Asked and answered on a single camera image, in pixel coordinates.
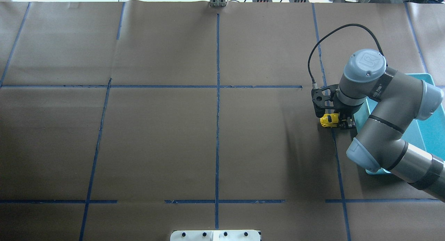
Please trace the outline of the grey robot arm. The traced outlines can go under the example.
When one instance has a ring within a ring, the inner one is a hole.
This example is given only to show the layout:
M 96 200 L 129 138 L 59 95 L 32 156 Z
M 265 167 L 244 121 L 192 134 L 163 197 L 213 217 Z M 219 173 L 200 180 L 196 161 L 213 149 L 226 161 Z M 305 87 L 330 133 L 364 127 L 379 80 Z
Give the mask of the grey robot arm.
M 415 189 L 444 201 L 444 160 L 402 139 L 413 120 L 426 120 L 444 92 L 426 81 L 388 67 L 384 55 L 361 49 L 351 55 L 339 82 L 338 99 L 347 107 L 377 102 L 346 151 L 358 166 L 383 168 Z

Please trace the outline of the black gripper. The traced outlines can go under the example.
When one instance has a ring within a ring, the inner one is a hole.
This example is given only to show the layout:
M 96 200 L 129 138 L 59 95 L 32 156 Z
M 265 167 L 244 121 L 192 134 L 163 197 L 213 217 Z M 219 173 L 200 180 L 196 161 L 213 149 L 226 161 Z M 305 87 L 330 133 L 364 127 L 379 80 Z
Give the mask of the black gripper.
M 335 103 L 335 113 L 340 114 L 340 128 L 342 129 L 355 129 L 356 124 L 353 119 L 353 115 L 360 110 L 362 104 L 356 106 L 350 106 L 342 102 Z

